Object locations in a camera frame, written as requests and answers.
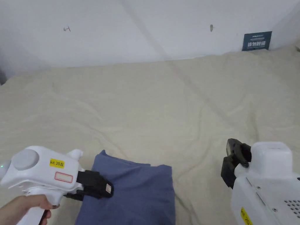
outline gray circular cap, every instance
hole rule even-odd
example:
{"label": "gray circular cap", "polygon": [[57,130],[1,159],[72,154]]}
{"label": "gray circular cap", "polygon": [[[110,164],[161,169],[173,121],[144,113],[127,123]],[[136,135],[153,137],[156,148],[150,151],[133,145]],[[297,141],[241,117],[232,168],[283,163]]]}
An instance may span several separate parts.
{"label": "gray circular cap", "polygon": [[27,170],[34,167],[39,160],[39,155],[32,149],[24,149],[11,159],[12,165],[17,170]]}

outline blue cloth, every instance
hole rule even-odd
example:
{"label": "blue cloth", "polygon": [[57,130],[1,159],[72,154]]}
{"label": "blue cloth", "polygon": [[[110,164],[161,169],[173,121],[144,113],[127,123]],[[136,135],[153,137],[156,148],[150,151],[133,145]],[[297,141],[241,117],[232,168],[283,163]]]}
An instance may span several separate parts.
{"label": "blue cloth", "polygon": [[85,196],[76,225],[175,225],[172,168],[111,157],[103,150],[93,169],[114,185],[111,198]]}

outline ventilation holes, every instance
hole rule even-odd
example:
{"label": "ventilation holes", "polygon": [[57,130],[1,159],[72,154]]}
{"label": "ventilation holes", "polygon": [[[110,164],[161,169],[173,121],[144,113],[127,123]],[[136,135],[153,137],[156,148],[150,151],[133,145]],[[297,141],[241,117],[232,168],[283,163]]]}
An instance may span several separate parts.
{"label": "ventilation holes", "polygon": [[285,203],[287,203],[287,206],[292,210],[292,212],[300,219],[300,200],[284,200]]}

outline white device housing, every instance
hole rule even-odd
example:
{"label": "white device housing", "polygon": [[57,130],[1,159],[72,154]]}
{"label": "white device housing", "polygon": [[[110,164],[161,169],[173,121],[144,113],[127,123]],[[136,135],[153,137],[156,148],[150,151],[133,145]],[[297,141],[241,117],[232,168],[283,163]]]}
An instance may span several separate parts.
{"label": "white device housing", "polygon": [[231,209],[238,224],[246,224],[242,208],[249,225],[300,224],[300,175],[291,150],[282,142],[258,142],[251,154],[249,168],[239,164],[234,171]]}
{"label": "white device housing", "polygon": [[[45,194],[56,206],[63,195],[83,189],[76,182],[78,171],[85,171],[78,162],[82,155],[78,149],[63,155],[42,146],[27,147],[0,166],[0,185],[21,189],[27,196]],[[39,207],[31,208],[18,225],[38,225],[43,213]]]}

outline human hand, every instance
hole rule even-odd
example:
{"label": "human hand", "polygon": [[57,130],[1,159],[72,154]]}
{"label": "human hand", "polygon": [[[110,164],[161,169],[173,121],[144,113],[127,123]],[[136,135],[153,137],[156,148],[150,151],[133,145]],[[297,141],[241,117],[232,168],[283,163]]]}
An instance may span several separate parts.
{"label": "human hand", "polygon": [[46,210],[46,216],[41,225],[47,224],[47,219],[51,217],[50,209],[58,206],[48,202],[46,195],[19,196],[0,208],[0,225],[16,225],[32,207],[40,207]]}

